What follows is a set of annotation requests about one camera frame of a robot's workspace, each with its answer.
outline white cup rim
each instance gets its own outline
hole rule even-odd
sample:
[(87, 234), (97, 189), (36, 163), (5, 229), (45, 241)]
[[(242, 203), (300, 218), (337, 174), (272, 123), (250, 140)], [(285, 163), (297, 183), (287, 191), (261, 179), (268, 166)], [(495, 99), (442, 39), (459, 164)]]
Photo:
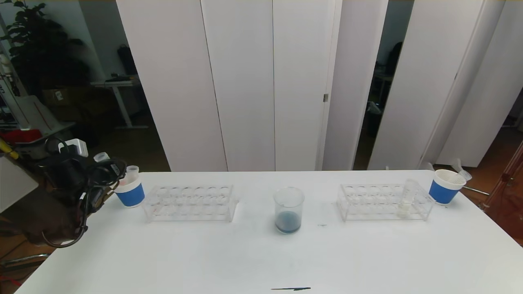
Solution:
[(434, 181), (443, 188), (450, 190), (460, 190), (467, 183), (467, 180), (465, 180), (464, 177), (460, 175), (461, 181), (459, 184), (448, 182), (448, 180), (456, 174), (456, 172), (449, 171), (448, 169), (438, 169), (435, 171)]

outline black pen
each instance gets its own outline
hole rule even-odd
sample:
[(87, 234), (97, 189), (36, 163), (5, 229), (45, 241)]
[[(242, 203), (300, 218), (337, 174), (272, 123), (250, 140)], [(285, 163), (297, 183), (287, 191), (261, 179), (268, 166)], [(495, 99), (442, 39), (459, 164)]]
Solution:
[(300, 291), (300, 290), (309, 290), (311, 287), (304, 287), (304, 288), (275, 288), (271, 290), (293, 290), (293, 291)]

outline desk leg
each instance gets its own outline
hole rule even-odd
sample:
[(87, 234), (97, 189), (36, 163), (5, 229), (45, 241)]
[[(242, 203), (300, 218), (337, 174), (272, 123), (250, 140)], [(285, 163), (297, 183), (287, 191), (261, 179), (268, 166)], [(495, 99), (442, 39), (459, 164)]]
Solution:
[(129, 114), (127, 113), (127, 109), (125, 104), (123, 104), (122, 95), (120, 94), (120, 90), (118, 87), (112, 87), (112, 91), (115, 94), (116, 101), (118, 102), (118, 106), (120, 107), (120, 112), (122, 113), (123, 119), (126, 121), (125, 127), (116, 127), (117, 129), (147, 129), (148, 126), (133, 126), (131, 122), (131, 118), (129, 117)]

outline green leaves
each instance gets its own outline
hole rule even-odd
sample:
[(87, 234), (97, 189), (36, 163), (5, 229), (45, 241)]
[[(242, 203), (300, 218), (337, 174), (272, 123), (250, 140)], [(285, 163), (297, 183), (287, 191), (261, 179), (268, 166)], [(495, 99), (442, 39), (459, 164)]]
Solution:
[(0, 40), (10, 40), (15, 45), (9, 50), (11, 63), (33, 95), (42, 89), (43, 81), (51, 87), (71, 81), (87, 82), (89, 67), (72, 54), (75, 46), (84, 43), (70, 39), (59, 23), (47, 18), (42, 12), (45, 3), (32, 7), (23, 1), (0, 0), (1, 3), (20, 8), (15, 22), (6, 26), (7, 36)]

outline test tube rack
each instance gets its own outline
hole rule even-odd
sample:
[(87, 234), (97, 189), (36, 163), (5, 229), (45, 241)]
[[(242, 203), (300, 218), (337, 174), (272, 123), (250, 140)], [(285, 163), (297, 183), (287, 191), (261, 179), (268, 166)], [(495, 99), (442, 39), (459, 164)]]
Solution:
[(428, 219), (434, 200), (418, 183), (409, 207), (402, 205), (403, 184), (340, 185), (336, 204), (343, 221), (354, 220), (424, 220)]
[(142, 207), (151, 221), (228, 221), (238, 200), (232, 185), (155, 186)]

